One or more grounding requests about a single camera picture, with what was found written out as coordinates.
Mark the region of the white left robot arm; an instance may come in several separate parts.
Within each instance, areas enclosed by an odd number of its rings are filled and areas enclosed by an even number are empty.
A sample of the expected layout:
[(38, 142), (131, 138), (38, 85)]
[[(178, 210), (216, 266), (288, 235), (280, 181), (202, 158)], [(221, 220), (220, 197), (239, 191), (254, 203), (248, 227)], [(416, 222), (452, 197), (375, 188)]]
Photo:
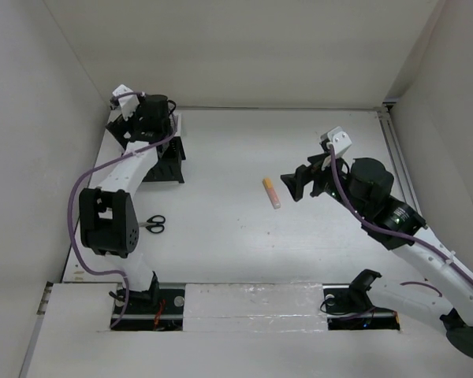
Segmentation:
[(125, 151), (101, 183), (80, 192), (80, 241), (123, 272), (125, 288), (114, 298), (123, 302), (128, 295), (148, 313), (158, 307), (160, 294), (155, 272), (136, 252), (140, 226), (133, 197), (158, 163), (158, 151), (168, 146), (177, 130), (167, 96), (116, 94), (114, 98), (125, 126)]

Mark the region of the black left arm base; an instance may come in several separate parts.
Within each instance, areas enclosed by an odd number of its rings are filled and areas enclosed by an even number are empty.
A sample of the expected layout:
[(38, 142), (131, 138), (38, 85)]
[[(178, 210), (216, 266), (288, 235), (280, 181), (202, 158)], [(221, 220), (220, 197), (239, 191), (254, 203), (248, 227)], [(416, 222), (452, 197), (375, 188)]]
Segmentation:
[(153, 272), (146, 291), (131, 291), (120, 317), (125, 289), (109, 293), (114, 300), (110, 329), (117, 332), (179, 332), (183, 330), (185, 288), (182, 283), (160, 283)]

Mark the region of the orange highlighter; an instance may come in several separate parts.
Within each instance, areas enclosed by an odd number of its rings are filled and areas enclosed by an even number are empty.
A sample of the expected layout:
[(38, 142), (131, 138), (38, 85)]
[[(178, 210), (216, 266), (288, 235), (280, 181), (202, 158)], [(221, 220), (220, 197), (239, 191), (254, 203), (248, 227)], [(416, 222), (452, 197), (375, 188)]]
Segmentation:
[(281, 208), (281, 202), (270, 178), (263, 179), (263, 186), (274, 209)]

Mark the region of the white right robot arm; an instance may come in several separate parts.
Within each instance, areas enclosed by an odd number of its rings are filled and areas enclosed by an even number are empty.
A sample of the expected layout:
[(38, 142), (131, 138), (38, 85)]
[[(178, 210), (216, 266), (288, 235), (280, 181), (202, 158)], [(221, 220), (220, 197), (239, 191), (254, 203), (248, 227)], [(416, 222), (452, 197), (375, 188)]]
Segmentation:
[(382, 274), (364, 269), (341, 300), (345, 320), (376, 308), (397, 311), (438, 330), (462, 354), (473, 358), (473, 273), (447, 251), (419, 213), (393, 197), (394, 177), (378, 160), (343, 158), (330, 163), (328, 153), (311, 156), (308, 165), (284, 174), (281, 181), (292, 199), (327, 194), (361, 223), (374, 241), (413, 266), (440, 295), (426, 295), (392, 284)]

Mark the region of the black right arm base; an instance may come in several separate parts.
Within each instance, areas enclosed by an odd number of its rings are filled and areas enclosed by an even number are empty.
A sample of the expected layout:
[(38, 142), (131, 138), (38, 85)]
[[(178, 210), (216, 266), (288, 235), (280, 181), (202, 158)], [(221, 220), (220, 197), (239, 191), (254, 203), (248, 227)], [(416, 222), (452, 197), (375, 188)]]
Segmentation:
[(400, 331), (397, 314), (373, 305), (367, 292), (379, 272), (364, 269), (350, 283), (331, 283), (323, 287), (319, 311), (326, 315), (329, 331)]

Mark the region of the black scissors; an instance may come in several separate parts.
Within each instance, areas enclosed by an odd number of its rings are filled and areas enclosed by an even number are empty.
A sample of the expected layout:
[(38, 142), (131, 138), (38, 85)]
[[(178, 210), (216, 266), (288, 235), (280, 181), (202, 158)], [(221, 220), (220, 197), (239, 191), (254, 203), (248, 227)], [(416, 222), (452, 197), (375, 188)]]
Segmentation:
[(139, 222), (139, 227), (151, 234), (161, 234), (165, 231), (166, 218), (163, 215), (154, 215), (146, 221)]

